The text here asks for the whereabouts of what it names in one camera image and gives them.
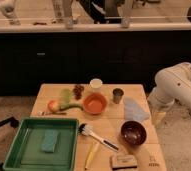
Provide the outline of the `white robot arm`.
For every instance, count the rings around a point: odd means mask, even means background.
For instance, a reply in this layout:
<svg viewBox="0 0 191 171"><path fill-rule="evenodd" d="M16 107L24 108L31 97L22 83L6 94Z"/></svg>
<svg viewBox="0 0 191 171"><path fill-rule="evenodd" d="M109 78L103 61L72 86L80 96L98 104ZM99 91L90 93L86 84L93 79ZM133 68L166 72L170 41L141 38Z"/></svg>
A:
<svg viewBox="0 0 191 171"><path fill-rule="evenodd" d="M147 98L154 125L165 117L176 100L186 105L191 112L191 63L182 62L158 71L155 83Z"/></svg>

